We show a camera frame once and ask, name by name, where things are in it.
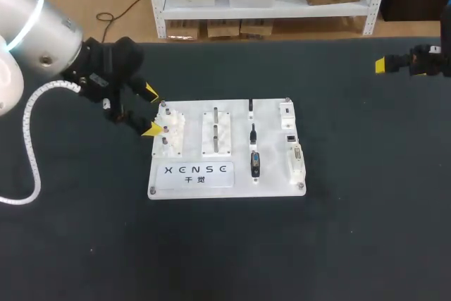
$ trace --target white shelf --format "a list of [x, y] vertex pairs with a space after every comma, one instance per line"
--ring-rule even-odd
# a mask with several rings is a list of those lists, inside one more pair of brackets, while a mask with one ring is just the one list
[[165, 20], [252, 19], [366, 16], [364, 35], [372, 35], [382, 0], [310, 6], [306, 0], [276, 0], [271, 8], [232, 8], [228, 0], [216, 0], [214, 7], [180, 8], [171, 0], [152, 0], [155, 26], [159, 38], [166, 38]]
[[233, 8], [228, 0], [216, 0], [214, 7], [181, 8], [164, 1], [163, 17], [166, 20], [182, 19], [245, 19], [245, 18], [305, 18], [366, 16], [370, 0], [355, 3], [310, 6], [307, 0], [276, 0], [270, 8]]

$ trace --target black table surface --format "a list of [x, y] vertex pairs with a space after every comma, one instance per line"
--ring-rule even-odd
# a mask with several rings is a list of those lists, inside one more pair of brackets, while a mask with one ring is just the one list
[[[375, 75], [436, 39], [146, 44], [167, 100], [290, 97], [305, 197], [150, 201], [152, 139], [54, 90], [32, 115], [42, 193], [0, 204], [0, 300], [451, 300], [451, 80]], [[0, 119], [24, 197], [26, 98]], [[156, 107], [130, 96], [151, 117]]]

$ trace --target black cable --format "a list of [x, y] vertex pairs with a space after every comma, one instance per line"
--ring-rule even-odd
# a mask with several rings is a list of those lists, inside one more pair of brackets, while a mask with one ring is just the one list
[[104, 21], [104, 22], [107, 22], [108, 23], [108, 25], [105, 27], [105, 30], [104, 30], [104, 36], [102, 37], [102, 39], [101, 39], [101, 42], [105, 42], [105, 38], [106, 38], [106, 33], [108, 32], [108, 30], [109, 30], [109, 28], [110, 28], [110, 26], [116, 21], [116, 20], [118, 20], [118, 19], [120, 19], [120, 18], [122, 18], [134, 5], [136, 5], [136, 4], [138, 4], [139, 2], [140, 2], [141, 0], [136, 0], [136, 1], [134, 1], [129, 7], [127, 7], [127, 9], [124, 11], [124, 12], [122, 12], [119, 16], [117, 16], [117, 17], [115, 17], [115, 16], [113, 16], [113, 14], [111, 14], [111, 13], [109, 13], [109, 12], [101, 12], [101, 13], [98, 13], [98, 14], [96, 14], [96, 19], [98, 20], [98, 21]]

